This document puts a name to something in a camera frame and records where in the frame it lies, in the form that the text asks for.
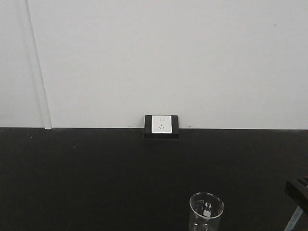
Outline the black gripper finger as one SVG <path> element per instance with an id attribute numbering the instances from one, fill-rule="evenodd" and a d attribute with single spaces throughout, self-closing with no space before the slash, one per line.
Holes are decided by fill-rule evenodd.
<path id="1" fill-rule="evenodd" d="M 285 186 L 285 192 L 296 204 L 304 211 L 308 211 L 308 178 L 301 177 L 288 180 Z"/>

